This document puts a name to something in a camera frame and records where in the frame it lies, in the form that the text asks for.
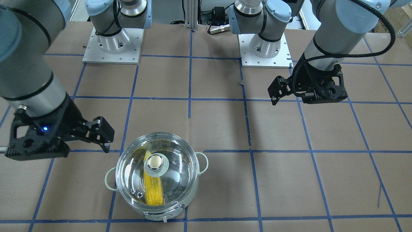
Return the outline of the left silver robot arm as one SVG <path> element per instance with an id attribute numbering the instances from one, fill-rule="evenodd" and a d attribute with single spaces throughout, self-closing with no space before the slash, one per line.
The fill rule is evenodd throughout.
<path id="1" fill-rule="evenodd" d="M 253 34 L 250 48 L 262 58 L 272 58 L 281 37 L 301 1 L 236 0 L 229 6 L 233 34 Z M 348 97 L 340 62 L 346 57 L 379 56 L 393 46 L 396 33 L 383 16 L 390 7 L 405 6 L 409 0 L 312 0 L 313 13 L 321 23 L 289 78 L 277 76 L 268 88 L 272 104 L 294 94 L 305 104 L 335 103 Z M 358 42 L 377 22 L 385 23 L 390 43 L 382 51 L 351 54 Z"/>

